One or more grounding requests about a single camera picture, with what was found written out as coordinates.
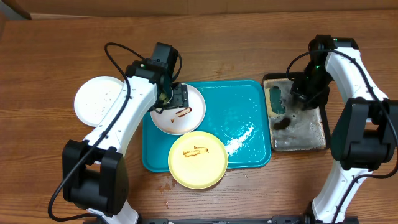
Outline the white plate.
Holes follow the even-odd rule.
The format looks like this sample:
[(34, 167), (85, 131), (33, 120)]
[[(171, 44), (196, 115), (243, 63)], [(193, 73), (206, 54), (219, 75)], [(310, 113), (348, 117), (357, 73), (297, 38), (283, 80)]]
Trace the white plate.
[(119, 96), (123, 82), (110, 76), (100, 76), (88, 80), (77, 91), (74, 110), (78, 119), (92, 127), (97, 127)]
[(203, 95), (187, 84), (188, 108), (164, 110), (161, 114), (151, 112), (154, 124), (161, 131), (171, 135), (182, 135), (195, 130), (204, 120), (206, 103)]

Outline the yellow green sponge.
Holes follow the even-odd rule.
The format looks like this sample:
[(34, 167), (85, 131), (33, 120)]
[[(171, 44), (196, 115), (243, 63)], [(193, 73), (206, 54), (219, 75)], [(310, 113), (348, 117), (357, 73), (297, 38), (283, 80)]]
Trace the yellow green sponge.
[(277, 87), (273, 87), (266, 88), (264, 92), (268, 117), (273, 118), (285, 114), (285, 108), (281, 99), (281, 90)]

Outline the yellow-green plate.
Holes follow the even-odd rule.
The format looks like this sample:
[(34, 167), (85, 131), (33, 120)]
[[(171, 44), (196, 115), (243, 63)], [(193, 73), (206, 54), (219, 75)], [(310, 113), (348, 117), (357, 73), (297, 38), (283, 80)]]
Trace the yellow-green plate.
[(228, 154), (216, 136), (194, 131), (180, 136), (172, 144), (168, 166), (180, 185), (195, 190), (207, 189), (223, 178)]

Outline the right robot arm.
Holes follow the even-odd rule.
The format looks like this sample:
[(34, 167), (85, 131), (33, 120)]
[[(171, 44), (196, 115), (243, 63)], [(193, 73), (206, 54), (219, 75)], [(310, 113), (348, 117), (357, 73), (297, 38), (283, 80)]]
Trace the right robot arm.
[(312, 200), (304, 223), (358, 223), (346, 209), (366, 179), (387, 179), (397, 173), (375, 173), (397, 153), (397, 101), (373, 82), (354, 39), (316, 35), (306, 53), (310, 61), (292, 80), (291, 94), (303, 108), (325, 106), (335, 82), (345, 107), (331, 134), (331, 172)]

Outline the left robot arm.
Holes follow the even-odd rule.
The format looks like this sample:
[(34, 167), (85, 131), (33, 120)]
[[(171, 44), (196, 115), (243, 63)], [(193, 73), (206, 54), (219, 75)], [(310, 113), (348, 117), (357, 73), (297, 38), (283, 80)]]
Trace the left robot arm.
[(127, 201), (125, 155), (139, 123), (149, 111), (188, 106), (186, 85), (177, 83), (175, 63), (149, 58), (135, 61), (124, 80), (96, 77), (75, 96), (76, 115), (94, 129), (82, 141), (69, 140), (62, 154), (64, 200), (85, 210), (97, 223), (137, 223)]

